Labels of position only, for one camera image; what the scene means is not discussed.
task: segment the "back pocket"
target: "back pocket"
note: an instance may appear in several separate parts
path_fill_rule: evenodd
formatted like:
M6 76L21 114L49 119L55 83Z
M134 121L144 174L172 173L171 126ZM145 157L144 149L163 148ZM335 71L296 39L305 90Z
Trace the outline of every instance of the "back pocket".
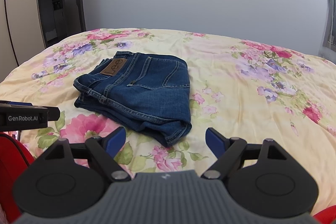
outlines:
M176 60L147 57L139 77L127 86L133 85L151 90L163 87L188 88L188 68Z

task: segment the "gray gripper base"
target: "gray gripper base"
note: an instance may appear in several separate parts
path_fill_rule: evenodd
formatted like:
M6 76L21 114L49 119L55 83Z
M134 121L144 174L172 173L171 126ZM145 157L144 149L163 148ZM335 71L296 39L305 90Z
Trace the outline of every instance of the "gray gripper base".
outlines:
M271 219L251 213L231 198L221 181L199 178L193 170L139 173L131 182L111 184L104 197L82 213L53 219L23 214L15 222L42 223L318 224L308 213L288 219Z

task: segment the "denim jeans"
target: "denim jeans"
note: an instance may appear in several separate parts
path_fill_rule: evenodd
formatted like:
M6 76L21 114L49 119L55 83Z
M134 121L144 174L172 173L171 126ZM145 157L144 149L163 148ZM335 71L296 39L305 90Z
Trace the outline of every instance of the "denim jeans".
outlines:
M119 58L124 64L114 76L101 73ZM191 129L186 62L139 52L117 52L113 59L75 79L73 85L81 92L75 107L101 113L165 147L185 136Z

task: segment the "white wardrobe door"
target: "white wardrobe door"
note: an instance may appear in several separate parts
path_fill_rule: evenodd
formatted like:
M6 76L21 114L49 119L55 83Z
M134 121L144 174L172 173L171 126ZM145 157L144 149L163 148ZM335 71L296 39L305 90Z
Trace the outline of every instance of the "white wardrobe door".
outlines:
M20 64L45 49L37 0L6 0L9 31Z
M2 81L17 67L8 34L4 0L0 0L0 34L0 81Z

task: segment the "floral bedspread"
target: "floral bedspread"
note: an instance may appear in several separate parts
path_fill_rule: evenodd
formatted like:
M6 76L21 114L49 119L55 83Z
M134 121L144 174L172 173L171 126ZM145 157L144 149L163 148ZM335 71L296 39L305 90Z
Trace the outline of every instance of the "floral bedspread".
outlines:
M130 174L195 169L216 160L205 144L214 127L250 143L273 138L319 185L313 213L336 204L336 65L281 47L172 30L98 29L49 47L0 84L2 100L58 106L48 128L24 131L21 142L38 157L59 137L70 142L106 136L119 125L74 107L73 81L116 51L170 54L184 59L191 82L191 132L173 147L127 129L116 161ZM86 165L84 160L77 160Z

